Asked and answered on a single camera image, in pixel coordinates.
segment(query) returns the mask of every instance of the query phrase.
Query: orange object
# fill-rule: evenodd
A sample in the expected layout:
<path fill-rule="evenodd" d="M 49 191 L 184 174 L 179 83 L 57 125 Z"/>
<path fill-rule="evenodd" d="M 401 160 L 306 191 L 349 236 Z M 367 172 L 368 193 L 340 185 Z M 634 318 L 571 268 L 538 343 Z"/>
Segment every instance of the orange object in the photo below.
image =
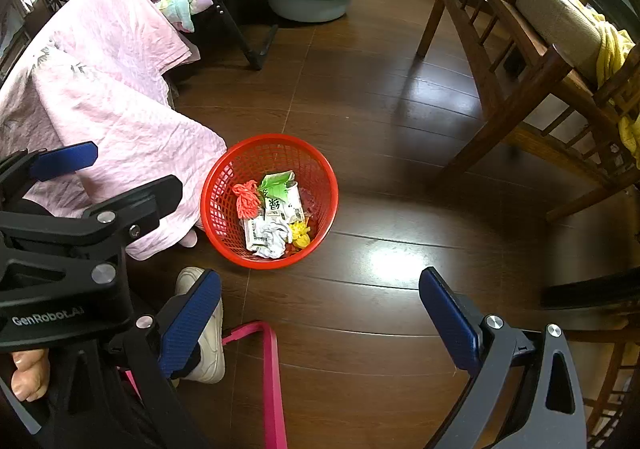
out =
<path fill-rule="evenodd" d="M 249 180 L 246 184 L 236 184 L 231 189 L 238 197 L 236 200 L 236 209 L 238 210 L 238 218 L 241 220 L 251 220 L 260 213 L 260 198 L 256 192 L 258 183 L 255 180 Z"/>
<path fill-rule="evenodd" d="M 313 196 L 316 235 L 306 249 L 285 251 L 291 252 L 289 257 L 264 259 L 246 249 L 232 188 L 244 180 L 261 180 L 266 174 L 288 170 Z M 312 145 L 285 134 L 254 136 L 229 148 L 207 176 L 200 198 L 200 217 L 209 241 L 226 259 L 249 269 L 281 269 L 311 254 L 329 232 L 337 210 L 338 182 L 329 162 Z"/>

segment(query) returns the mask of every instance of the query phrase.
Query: yellow cloth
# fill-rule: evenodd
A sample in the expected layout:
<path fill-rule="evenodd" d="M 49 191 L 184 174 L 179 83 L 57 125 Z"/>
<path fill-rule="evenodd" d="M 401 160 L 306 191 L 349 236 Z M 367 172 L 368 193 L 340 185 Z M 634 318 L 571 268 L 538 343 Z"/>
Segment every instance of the yellow cloth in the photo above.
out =
<path fill-rule="evenodd" d="M 596 79 L 600 88 L 624 64 L 634 42 L 626 30 L 616 30 L 602 14 L 585 7 L 580 0 L 568 1 L 582 12 L 600 34 L 600 53 L 596 62 Z M 635 122 L 623 116 L 618 122 L 618 132 L 622 143 L 636 158 L 636 167 L 640 169 L 640 115 Z"/>
<path fill-rule="evenodd" d="M 295 222 L 289 225 L 291 234 L 293 235 L 293 244 L 299 249 L 304 249 L 311 243 L 311 238 L 307 234 L 311 228 L 306 226 L 306 220 L 304 222 Z"/>

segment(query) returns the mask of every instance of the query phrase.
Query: wooden floor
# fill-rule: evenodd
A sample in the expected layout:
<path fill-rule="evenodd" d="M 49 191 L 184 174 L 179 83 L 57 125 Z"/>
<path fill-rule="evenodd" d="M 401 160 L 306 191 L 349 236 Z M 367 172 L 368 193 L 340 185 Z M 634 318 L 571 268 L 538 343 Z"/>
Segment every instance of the wooden floor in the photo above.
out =
<path fill-rule="evenodd" d="M 183 267 L 215 269 L 225 328 L 255 319 L 273 325 L 291 449 L 418 449 L 445 418 L 466 374 L 420 303 L 424 267 L 514 326 L 582 327 L 611 321 L 540 311 L 541 287 L 640 261 L 632 195 L 548 226 L 546 210 L 590 186 L 508 146 L 446 191 L 428 190 L 481 126 L 446 15 L 425 60 L 414 60 L 432 3 L 355 0 L 348 16 L 328 24 L 284 23 L 261 72 L 247 69 L 228 41 L 200 34 L 202 60 L 174 75 L 178 111 L 228 146 L 265 132 L 292 134 L 320 149 L 338 177 L 331 233 L 288 269 L 236 267 L 204 235 L 194 249 L 174 247 L 130 267 L 133 288 L 157 305 Z M 253 14 L 267 10 L 258 3 Z M 266 27 L 244 29 L 257 43 Z M 225 349 L 220 384 L 178 388 L 216 447 L 262 446 L 259 346 L 248 340 Z M 593 390 L 606 353 L 576 350 L 582 385 Z"/>

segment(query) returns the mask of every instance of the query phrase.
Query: human hand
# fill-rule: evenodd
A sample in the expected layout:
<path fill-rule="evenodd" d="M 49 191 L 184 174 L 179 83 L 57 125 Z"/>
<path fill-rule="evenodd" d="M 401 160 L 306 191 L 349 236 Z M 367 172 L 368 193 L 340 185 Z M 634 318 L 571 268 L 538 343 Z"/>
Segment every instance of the human hand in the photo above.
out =
<path fill-rule="evenodd" d="M 17 368 L 11 379 L 11 389 L 21 402 L 41 399 L 49 387 L 49 350 L 12 353 Z"/>

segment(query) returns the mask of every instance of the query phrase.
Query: pink blanket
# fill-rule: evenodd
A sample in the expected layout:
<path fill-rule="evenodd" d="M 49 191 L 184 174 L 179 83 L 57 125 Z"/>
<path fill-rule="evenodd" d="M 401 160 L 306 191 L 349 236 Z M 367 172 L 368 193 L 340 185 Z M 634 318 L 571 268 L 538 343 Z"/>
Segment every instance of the pink blanket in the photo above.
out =
<path fill-rule="evenodd" d="M 225 152 L 212 130 L 168 106 L 162 73 L 191 51 L 149 0 L 71 0 L 29 45 L 0 89 L 0 158 L 92 140 L 94 166 L 27 194 L 56 216 L 156 178 L 184 185 L 178 209 L 133 242 L 135 259 L 181 239 L 199 220 L 200 192 Z"/>

